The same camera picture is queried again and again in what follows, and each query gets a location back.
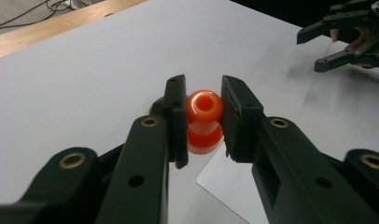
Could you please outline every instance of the white tabletop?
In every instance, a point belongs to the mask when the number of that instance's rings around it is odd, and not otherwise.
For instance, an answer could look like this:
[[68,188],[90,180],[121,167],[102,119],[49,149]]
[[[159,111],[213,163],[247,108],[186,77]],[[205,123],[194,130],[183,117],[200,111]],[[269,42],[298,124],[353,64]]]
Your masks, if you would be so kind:
[[[63,149],[101,155],[125,142],[166,79],[180,74],[188,93],[220,92],[222,75],[241,78],[267,116],[297,122],[336,158],[353,147],[379,151],[379,71],[313,72],[316,59],[344,45],[320,37],[296,46],[299,30],[228,0],[148,0],[1,58],[0,203],[18,200]],[[170,223],[246,223],[195,183],[212,156],[171,169]]]

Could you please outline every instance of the human hand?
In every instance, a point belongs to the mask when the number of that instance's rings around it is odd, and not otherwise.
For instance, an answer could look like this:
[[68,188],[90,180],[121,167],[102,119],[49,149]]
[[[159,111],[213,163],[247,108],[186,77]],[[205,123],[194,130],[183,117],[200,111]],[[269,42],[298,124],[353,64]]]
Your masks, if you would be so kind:
[[[356,50],[356,48],[361,46],[367,39],[372,37],[372,32],[364,26],[356,26],[355,29],[360,32],[360,36],[358,37],[358,39],[350,43],[345,48],[351,53],[353,53]],[[339,37],[339,30],[338,29],[330,30],[330,36],[331,36],[332,43],[335,43]],[[371,68],[371,66],[367,63],[358,63],[358,66],[361,66],[364,68]]]

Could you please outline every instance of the orange ball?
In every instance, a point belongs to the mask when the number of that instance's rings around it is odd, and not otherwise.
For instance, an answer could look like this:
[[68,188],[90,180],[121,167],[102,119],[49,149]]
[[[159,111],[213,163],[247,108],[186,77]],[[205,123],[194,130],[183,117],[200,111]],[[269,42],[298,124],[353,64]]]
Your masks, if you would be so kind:
[[222,140],[219,124],[224,105],[212,91],[196,91],[187,100],[189,151],[206,154],[213,151]]

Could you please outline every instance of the orange object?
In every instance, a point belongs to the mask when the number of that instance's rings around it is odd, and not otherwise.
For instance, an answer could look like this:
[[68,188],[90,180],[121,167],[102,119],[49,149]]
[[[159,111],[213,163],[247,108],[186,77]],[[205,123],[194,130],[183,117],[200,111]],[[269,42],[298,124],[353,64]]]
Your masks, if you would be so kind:
[[187,100],[189,151],[203,155],[213,151],[222,140],[219,124],[223,112],[221,98],[212,91],[196,91]]

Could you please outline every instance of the brass insert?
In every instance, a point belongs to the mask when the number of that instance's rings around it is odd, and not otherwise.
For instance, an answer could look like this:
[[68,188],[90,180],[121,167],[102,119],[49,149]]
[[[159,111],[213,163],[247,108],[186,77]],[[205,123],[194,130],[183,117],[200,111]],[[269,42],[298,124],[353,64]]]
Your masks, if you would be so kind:
[[361,155],[360,159],[362,162],[364,162],[364,164],[367,164],[373,169],[379,170],[379,156],[378,155],[363,154]]
[[271,123],[276,128],[287,128],[288,122],[283,119],[271,119]]
[[82,163],[84,163],[86,156],[80,152],[73,152],[63,157],[59,161],[59,166],[64,170],[69,170],[78,167]]
[[146,118],[141,121],[141,124],[147,128],[154,127],[158,125],[158,123],[159,123],[158,120],[154,118]]

